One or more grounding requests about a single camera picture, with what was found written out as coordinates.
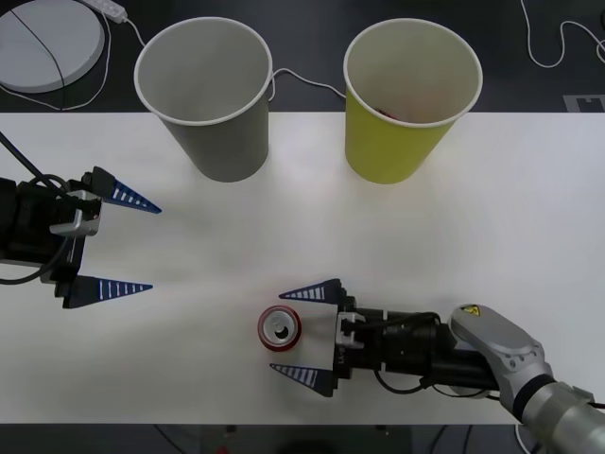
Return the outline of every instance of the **black cable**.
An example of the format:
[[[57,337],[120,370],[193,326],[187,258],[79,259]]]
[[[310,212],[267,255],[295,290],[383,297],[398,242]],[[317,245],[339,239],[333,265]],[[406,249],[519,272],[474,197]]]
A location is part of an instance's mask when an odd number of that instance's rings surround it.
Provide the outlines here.
[[[183,451],[182,449],[180,449],[179,446],[176,443],[174,443],[172,440],[170,440],[170,438],[164,433],[164,431],[160,429],[160,426],[158,426],[157,424],[154,424],[153,426],[156,428],[156,430],[158,432],[160,432],[160,435],[162,435],[162,437],[164,437],[164,439],[167,442],[169,442],[170,445],[177,450],[177,452],[179,452],[180,454],[185,454],[185,451]]]
[[[45,274],[47,271],[52,270],[61,258],[62,254],[65,252],[65,249],[69,244],[69,240],[70,238],[66,237],[57,249],[55,255],[53,255],[53,257],[46,264],[42,265],[36,272],[33,272],[29,276],[21,277],[19,279],[0,279],[0,286],[19,286],[21,284],[31,282],[34,279],[37,279],[43,274]]]
[[[60,178],[57,175],[46,175],[45,177],[48,180],[52,180],[52,181],[59,183],[61,185],[61,187],[63,188],[63,190],[69,191],[69,189],[70,189],[69,184],[63,178]],[[32,184],[35,184],[37,182],[38,182],[38,177],[36,177],[32,181],[30,181],[30,183],[32,183]],[[21,284],[31,282],[34,279],[37,279],[40,276],[42,276],[43,274],[45,274],[47,271],[52,270],[55,267],[55,265],[57,264],[57,262],[59,261],[59,259],[61,258],[61,256],[63,255],[63,253],[65,252],[65,249],[67,248],[67,246],[69,245],[69,239],[70,238],[66,237],[63,240],[63,242],[61,243],[61,245],[59,246],[59,248],[57,249],[57,251],[55,252],[55,254],[51,257],[51,259],[48,260],[47,263],[42,265],[37,271],[32,272],[29,276],[20,277],[18,279],[0,279],[0,286],[19,286]]]
[[[82,201],[80,199],[76,199],[75,197],[67,195],[67,192],[65,190],[59,190],[55,185],[53,185],[51,183],[50,180],[48,180],[48,178],[46,178],[44,176],[44,174],[42,174],[42,172],[37,167],[35,167],[31,163],[31,161],[29,161],[24,156],[24,154],[21,151],[19,151],[19,149],[17,149],[12,144],[12,142],[9,141],[9,139],[6,137],[6,135],[4,135],[1,131],[0,131],[0,144],[4,145],[5,148],[10,152],[10,154],[12,154],[17,159],[17,161],[19,161],[22,164],[22,166],[24,166],[27,170],[29,170],[29,172],[34,177],[38,178],[39,181],[44,183],[44,186],[46,186],[48,189],[53,191],[57,196],[66,200],[68,203],[70,203],[74,208],[76,208],[78,210],[82,210],[86,213],[90,212],[91,205],[88,202]]]
[[[433,385],[431,388],[433,388],[433,390],[435,390],[439,394],[447,395],[448,397],[454,397],[455,399],[466,399],[466,398],[469,398],[469,397],[477,397],[478,395],[482,395],[484,392],[486,392],[486,390],[481,390],[481,391],[479,391],[477,393],[458,395],[458,394],[449,394],[449,393],[446,393],[446,392],[440,390],[439,388],[437,388],[435,385]]]
[[[383,322],[377,323],[365,323],[365,324],[355,324],[354,331],[369,331],[373,329],[385,328],[387,326],[394,326],[396,324],[422,324],[424,322],[428,322],[434,320],[438,323],[441,323],[441,317],[439,314],[435,312],[419,312],[416,314],[408,315],[407,317],[393,320],[385,320]]]
[[[394,394],[400,394],[400,395],[409,395],[409,394],[414,394],[417,393],[418,391],[422,391],[425,390],[426,387],[423,385],[418,385],[415,388],[410,388],[409,390],[398,390],[396,388],[393,388],[392,386],[390,386],[384,379],[382,376],[380,376],[380,373],[376,370],[374,370],[374,376],[376,377],[376,380],[378,380],[378,383],[380,383],[382,385],[382,387],[387,390],[390,391]]]
[[[471,431],[473,430],[474,426],[469,426],[469,428],[466,430],[466,436],[464,437],[464,445],[462,446],[462,454],[466,454],[466,451],[469,448],[469,440],[471,438]]]
[[[57,71],[59,72],[60,84],[61,84],[61,102],[60,102],[59,111],[62,112],[63,109],[65,109],[65,79],[63,78],[63,73],[61,71],[61,68],[59,67],[59,63],[57,62],[57,59],[55,58],[53,53],[50,51],[50,49],[48,47],[46,47],[46,44],[44,44],[43,41],[38,37],[38,35],[36,35],[36,33],[34,33],[34,31],[31,28],[29,28],[25,22],[23,22],[23,20],[17,15],[17,13],[13,9],[11,9],[10,12],[12,13],[13,16],[15,16],[17,18],[17,20],[21,24],[23,24],[23,26],[25,28],[27,28],[27,30],[29,30],[29,33],[31,33],[33,35],[33,37],[36,38],[36,40],[38,40],[38,43],[40,43],[42,45],[42,47],[44,49],[46,49],[46,52],[48,52],[48,55],[50,56],[50,58],[53,59],[55,66],[57,66]]]
[[[437,447],[437,443],[439,442],[441,436],[443,435],[443,433],[445,432],[445,430],[448,427],[449,426],[443,426],[442,428],[439,429],[439,432],[437,432],[437,435],[435,436],[435,438],[431,442],[431,445],[430,445],[430,447],[428,449],[429,454],[433,454],[435,452],[435,448]]]

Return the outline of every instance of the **paper cup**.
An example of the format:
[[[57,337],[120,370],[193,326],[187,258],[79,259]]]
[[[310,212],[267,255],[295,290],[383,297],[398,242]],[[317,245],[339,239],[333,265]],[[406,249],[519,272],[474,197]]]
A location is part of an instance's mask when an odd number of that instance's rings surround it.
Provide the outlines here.
[[[134,86],[204,175],[236,182],[267,159],[272,71],[258,33],[231,19],[200,17],[145,46]]]
[[[346,155],[361,177],[409,177],[454,122],[475,105],[483,74],[453,31],[393,19],[362,31],[344,58]]]

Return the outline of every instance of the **electrical cord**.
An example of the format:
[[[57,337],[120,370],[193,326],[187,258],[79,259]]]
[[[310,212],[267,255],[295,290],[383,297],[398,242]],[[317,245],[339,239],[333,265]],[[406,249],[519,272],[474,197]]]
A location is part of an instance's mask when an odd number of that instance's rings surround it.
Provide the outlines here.
[[[139,33],[139,29],[137,28],[137,26],[134,24],[133,21],[131,21],[130,19],[126,18],[124,19],[124,22],[126,22],[127,24],[129,24],[132,28],[134,28],[134,32],[136,33],[136,37],[139,39],[139,43],[141,43],[142,47],[145,47],[145,41],[143,41],[143,38],[141,38],[141,33]]]
[[[342,97],[343,99],[347,98],[344,94],[342,94],[339,90],[334,88],[332,85],[328,85],[327,83],[314,82],[313,80],[305,79],[303,76],[296,74],[291,69],[280,68],[273,73],[273,77],[271,79],[271,86],[272,86],[273,92],[272,92],[271,96],[269,97],[268,102],[271,102],[273,100],[273,98],[275,98],[275,78],[277,76],[279,76],[281,73],[288,73],[288,74],[294,76],[296,79],[303,81],[304,83],[308,83],[309,85],[313,85],[316,87],[327,88],[328,90],[332,90],[334,93],[336,93],[338,96]]]
[[[355,331],[370,331],[373,329],[385,328],[387,326],[394,326],[396,324],[413,325],[418,326],[424,322],[434,320],[438,324],[441,324],[441,317],[435,312],[418,312],[416,314],[408,315],[407,317],[393,320],[385,320],[377,323],[365,323],[357,325],[355,324]]]
[[[435,438],[433,439],[430,447],[428,448],[429,454],[433,454],[435,452],[435,448],[437,447],[437,444],[439,443],[441,436],[443,435],[443,433],[445,432],[445,430],[447,428],[449,428],[449,426],[443,426],[442,428],[439,429],[439,432],[437,432],[437,435],[435,435]]]
[[[65,191],[64,188],[63,188],[63,190],[60,190],[55,185],[53,185],[51,183],[51,181],[44,174],[42,174],[42,172],[37,167],[35,167],[31,163],[31,161],[29,161],[25,157],[25,155],[21,151],[19,151],[19,149],[17,149],[12,144],[12,142],[9,141],[9,139],[6,137],[6,135],[4,135],[1,131],[0,131],[0,144],[4,145],[4,147],[10,152],[10,154],[12,154],[17,159],[17,161],[19,161],[21,163],[22,166],[24,166],[39,181],[41,181],[42,183],[44,183],[44,185],[48,189],[50,189],[51,191],[53,191],[55,193],[55,195],[61,197],[64,200],[66,200],[74,208],[76,208],[78,210],[85,211],[85,212],[89,212],[89,210],[90,210],[90,204],[89,203],[87,203],[86,201],[82,201],[80,199],[77,199],[75,197],[69,196],[69,195],[67,195],[67,191]]]
[[[519,445],[521,450],[525,454],[529,454],[529,449],[526,448],[526,446],[523,443],[523,440],[521,440],[521,434],[519,433],[519,427],[520,427],[520,425],[518,425],[518,424],[514,425],[514,437],[517,439],[517,444]]]
[[[462,445],[462,454],[466,454],[469,448],[469,440],[471,439],[471,432],[473,431],[474,426],[469,426],[466,430],[466,435],[464,436],[464,445]]]
[[[185,451],[183,451],[182,449],[180,449],[180,448],[179,448],[179,446],[178,446],[176,443],[174,443],[172,440],[170,440],[170,437],[168,437],[168,436],[167,436],[167,435],[164,433],[164,431],[160,429],[160,426],[158,426],[157,424],[154,424],[153,426],[156,428],[156,430],[157,430],[158,432],[160,432],[160,435],[162,435],[162,437],[163,437],[163,438],[164,438],[164,439],[165,439],[167,442],[169,442],[169,443],[170,443],[170,445],[171,445],[172,447],[174,447],[174,448],[176,449],[176,451],[177,451],[177,452],[179,452],[180,454],[185,454]]]
[[[481,390],[477,393],[458,395],[458,394],[446,393],[446,392],[440,390],[439,388],[437,388],[435,385],[431,386],[431,388],[433,388],[433,390],[435,390],[437,393],[439,393],[441,395],[446,395],[447,397],[453,397],[455,399],[468,399],[470,397],[477,397],[478,395],[482,395],[484,392],[486,392],[486,390]]]
[[[537,61],[534,56],[533,53],[531,52],[531,25],[529,24],[529,16],[527,15],[527,9],[526,9],[526,5],[524,3],[523,0],[519,0],[521,2],[521,8],[523,9],[523,14],[526,17],[526,25],[527,25],[527,52],[529,53],[529,57],[531,58],[531,60],[536,63],[538,66],[546,68],[546,69],[550,69],[550,68],[554,68],[556,66],[559,66],[559,64],[563,61],[563,58],[565,57],[565,36],[563,34],[563,27],[567,24],[569,24],[570,26],[578,26],[580,27],[582,30],[584,30],[586,33],[588,33],[590,35],[590,37],[595,40],[596,42],[596,56],[598,57],[599,60],[601,60],[603,63],[605,63],[605,58],[601,57],[600,54],[600,50],[604,50],[605,51],[605,40],[600,41],[599,38],[597,38],[595,36],[595,34],[590,31],[588,28],[586,28],[585,26],[583,26],[582,24],[579,24],[577,22],[573,22],[573,21],[563,21],[561,22],[561,25],[559,26],[559,31],[561,33],[561,56],[559,57],[559,59],[554,62],[553,64],[543,64],[540,63],[539,61]]]
[[[392,386],[390,386],[382,376],[380,376],[380,372],[376,371],[374,369],[374,376],[376,377],[376,380],[378,380],[378,383],[380,383],[380,385],[387,391],[390,391],[393,394],[399,394],[399,395],[410,395],[410,394],[414,394],[417,393],[418,391],[422,391],[425,390],[426,388],[428,388],[429,385],[423,385],[420,384],[418,386],[416,386],[415,388],[410,388],[408,390],[398,390],[396,388],[393,388]]]
[[[25,99],[27,101],[35,102],[36,104],[40,104],[42,106],[48,107],[49,109],[52,109],[53,111],[67,112],[67,111],[74,111],[76,109],[81,109],[82,107],[88,106],[103,91],[103,88],[105,87],[105,82],[107,81],[107,75],[108,75],[109,69],[110,69],[110,57],[111,57],[111,53],[112,53],[112,31],[110,29],[109,22],[107,22],[107,17],[105,16],[105,14],[101,14],[101,17],[105,21],[105,27],[107,28],[107,36],[108,36],[108,41],[107,41],[107,59],[105,60],[105,74],[103,75],[103,81],[101,82],[100,88],[93,95],[93,97],[91,97],[88,101],[84,102],[83,104],[78,104],[77,106],[65,107],[65,101],[64,101],[64,97],[65,97],[65,83],[64,83],[64,80],[62,78],[62,74],[61,74],[61,81],[63,82],[63,85],[62,85],[62,90],[63,90],[63,94],[62,94],[63,95],[63,105],[60,108],[57,107],[57,106],[53,106],[52,104],[48,104],[47,102],[42,102],[42,101],[39,101],[38,99],[34,99],[32,97],[28,97],[28,96],[21,95],[19,93],[15,93],[12,90],[9,90],[8,88],[6,88],[4,85],[0,85],[0,90],[2,90],[5,93],[8,93],[9,95],[17,96],[17,97],[20,97],[21,99]]]
[[[46,44],[44,44],[43,41],[38,37],[38,35],[36,35],[36,33],[34,33],[34,31],[31,28],[29,28],[29,26],[23,21],[23,19],[21,19],[21,17],[19,17],[19,15],[14,11],[14,9],[11,9],[10,12],[12,13],[13,16],[15,16],[15,18],[25,28],[27,28],[27,30],[29,31],[29,33],[31,33],[32,36],[34,38],[36,38],[36,40],[38,40],[38,43],[40,43],[42,45],[42,47],[46,50],[46,52],[48,52],[48,55],[50,56],[50,58],[52,59],[52,61],[55,63],[55,66],[57,67],[57,72],[59,73],[59,77],[60,77],[60,85],[61,85],[60,111],[62,111],[63,109],[65,109],[65,79],[63,78],[63,73],[61,71],[61,67],[59,66],[59,63],[57,62],[57,59],[55,58],[55,56],[53,55],[53,53],[50,51],[50,49],[48,47],[46,47]]]
[[[44,175],[44,176],[46,177],[47,180],[51,180],[51,181],[54,181],[54,182],[57,182],[58,184],[60,184],[60,186],[63,188],[63,190],[69,191],[69,183],[66,182],[64,179],[62,179],[56,175]],[[30,181],[30,183],[35,184],[39,181],[40,181],[39,177],[36,177],[32,181]],[[37,271],[32,272],[28,276],[20,277],[18,279],[0,279],[0,286],[19,286],[21,284],[31,282],[34,279],[37,279],[40,276],[42,276],[43,274],[47,273],[48,271],[51,271],[55,267],[55,265],[57,264],[59,259],[61,259],[61,256],[63,255],[67,246],[69,245],[69,240],[70,240],[70,238],[68,238],[68,237],[64,238],[63,242],[61,243],[61,245],[59,246],[59,248],[57,249],[55,254],[51,257],[51,259],[46,264],[42,265]]]

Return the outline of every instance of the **gray paper cup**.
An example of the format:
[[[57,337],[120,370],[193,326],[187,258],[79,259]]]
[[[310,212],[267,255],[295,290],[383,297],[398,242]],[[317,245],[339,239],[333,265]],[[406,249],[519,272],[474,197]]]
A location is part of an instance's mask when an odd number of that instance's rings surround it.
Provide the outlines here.
[[[145,46],[134,86],[204,175],[237,182],[267,159],[272,71],[267,44],[249,26],[199,17]]]

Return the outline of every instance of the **white tabletop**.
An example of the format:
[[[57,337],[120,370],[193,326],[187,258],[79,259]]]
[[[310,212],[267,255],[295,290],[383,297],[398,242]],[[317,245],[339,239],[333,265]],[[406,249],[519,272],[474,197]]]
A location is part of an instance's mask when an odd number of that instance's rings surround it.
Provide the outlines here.
[[[544,344],[557,379],[602,401],[604,129],[601,114],[468,114],[409,180],[377,185],[345,161],[343,113],[273,113],[263,168],[216,183],[151,114],[1,114],[42,171],[102,166],[164,212],[106,205],[81,270],[153,290],[62,310],[39,281],[0,288],[0,423],[512,421],[491,401],[394,396],[367,372],[327,399],[270,370],[331,366],[329,306],[292,303],[293,352],[256,336],[278,293],[329,277],[361,306],[491,306]],[[7,152],[0,169],[31,178]]]

